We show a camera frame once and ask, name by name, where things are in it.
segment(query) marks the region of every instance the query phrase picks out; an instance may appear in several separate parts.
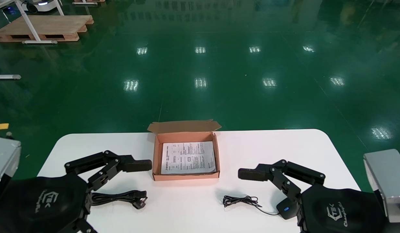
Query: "white table leg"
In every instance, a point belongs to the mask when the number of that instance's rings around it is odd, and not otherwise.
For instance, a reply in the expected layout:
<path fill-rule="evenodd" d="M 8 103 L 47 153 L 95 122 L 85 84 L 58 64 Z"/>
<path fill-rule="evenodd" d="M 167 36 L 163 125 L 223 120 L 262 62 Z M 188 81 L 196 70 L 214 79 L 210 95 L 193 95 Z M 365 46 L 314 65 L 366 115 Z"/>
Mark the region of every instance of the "white table leg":
<path fill-rule="evenodd" d="M 16 4 L 18 10 L 20 11 L 21 16 L 23 17 L 24 21 L 26 22 L 27 26 L 29 27 L 30 31 L 32 32 L 33 37 L 35 37 L 34 41 L 30 41 L 30 40 L 23 41 L 22 42 L 23 44 L 56 44 L 56 43 L 58 43 L 57 41 L 48 41 L 48 40 L 43 41 L 43 40 L 41 40 L 39 38 L 38 33 L 36 32 L 36 29 L 33 27 L 32 22 L 30 22 L 29 17 L 26 15 L 26 13 L 24 12 L 23 8 L 21 7 L 20 1 L 19 0 L 15 0 L 15 4 Z"/>
<path fill-rule="evenodd" d="M 60 15 L 64 15 L 64 13 L 63 13 L 63 11 L 62 11 L 62 8 L 61 8 L 61 5 L 59 4 L 59 0 L 54 0 L 54 1 L 55 1 L 55 3 L 56 3 L 56 8 L 58 9 L 59 14 L 60 14 Z"/>
<path fill-rule="evenodd" d="M 21 79 L 20 75 L 0 75 L 0 79 Z"/>

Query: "instruction sheet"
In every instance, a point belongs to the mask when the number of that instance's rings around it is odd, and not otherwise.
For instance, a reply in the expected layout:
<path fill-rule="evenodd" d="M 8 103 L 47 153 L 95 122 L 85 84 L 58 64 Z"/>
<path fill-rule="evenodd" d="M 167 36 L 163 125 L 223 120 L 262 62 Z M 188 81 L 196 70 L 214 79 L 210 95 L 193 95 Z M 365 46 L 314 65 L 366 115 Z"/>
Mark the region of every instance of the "instruction sheet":
<path fill-rule="evenodd" d="M 161 174 L 193 174 L 215 171 L 213 142 L 163 144 Z"/>

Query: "white table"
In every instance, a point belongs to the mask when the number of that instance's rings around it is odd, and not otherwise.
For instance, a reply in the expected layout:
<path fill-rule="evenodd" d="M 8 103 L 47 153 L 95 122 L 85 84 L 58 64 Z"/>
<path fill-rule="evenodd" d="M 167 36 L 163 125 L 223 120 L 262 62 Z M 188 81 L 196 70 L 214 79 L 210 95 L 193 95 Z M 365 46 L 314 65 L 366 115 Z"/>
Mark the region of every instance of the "white table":
<path fill-rule="evenodd" d="M 255 168 L 286 159 L 326 174 L 325 186 L 360 190 L 328 136 L 315 129 L 275 131 L 217 131 L 219 179 L 153 181 L 151 171 L 121 172 L 98 190 L 117 194 L 147 191 L 147 205 L 136 210 L 125 202 L 93 206 L 88 221 L 99 233 L 299 233 L 296 218 L 283 220 L 252 206 L 223 208 L 224 195 L 257 196 L 264 210 L 274 212 L 285 196 L 270 182 L 240 180 L 239 168 Z M 135 159 L 152 159 L 154 134 L 69 134 L 56 143 L 38 176 L 65 174 L 66 162 L 111 150 Z M 82 174 L 88 179 L 98 169 Z M 302 189 L 309 185 L 292 179 Z"/>

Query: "yellow label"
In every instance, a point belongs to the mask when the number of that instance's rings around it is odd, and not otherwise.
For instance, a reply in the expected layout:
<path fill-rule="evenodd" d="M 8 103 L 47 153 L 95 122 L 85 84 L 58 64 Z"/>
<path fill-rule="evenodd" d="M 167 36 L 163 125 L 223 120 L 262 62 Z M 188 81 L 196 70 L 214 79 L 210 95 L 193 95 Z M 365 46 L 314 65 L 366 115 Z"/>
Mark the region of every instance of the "yellow label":
<path fill-rule="evenodd" d="M 9 128 L 9 123 L 0 124 L 0 130 L 1 129 L 8 129 L 8 128 Z"/>

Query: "wooden pallet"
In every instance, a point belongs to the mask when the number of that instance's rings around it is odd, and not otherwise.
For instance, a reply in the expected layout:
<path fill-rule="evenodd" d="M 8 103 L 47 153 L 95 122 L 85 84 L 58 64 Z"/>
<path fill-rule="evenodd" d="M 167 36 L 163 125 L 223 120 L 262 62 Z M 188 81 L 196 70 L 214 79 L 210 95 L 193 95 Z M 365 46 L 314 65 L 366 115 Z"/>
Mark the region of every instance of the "wooden pallet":
<path fill-rule="evenodd" d="M 91 15 L 30 15 L 30 21 L 41 40 L 78 41 L 78 32 L 94 23 Z M 35 40 L 22 17 L 0 29 L 0 42 Z"/>

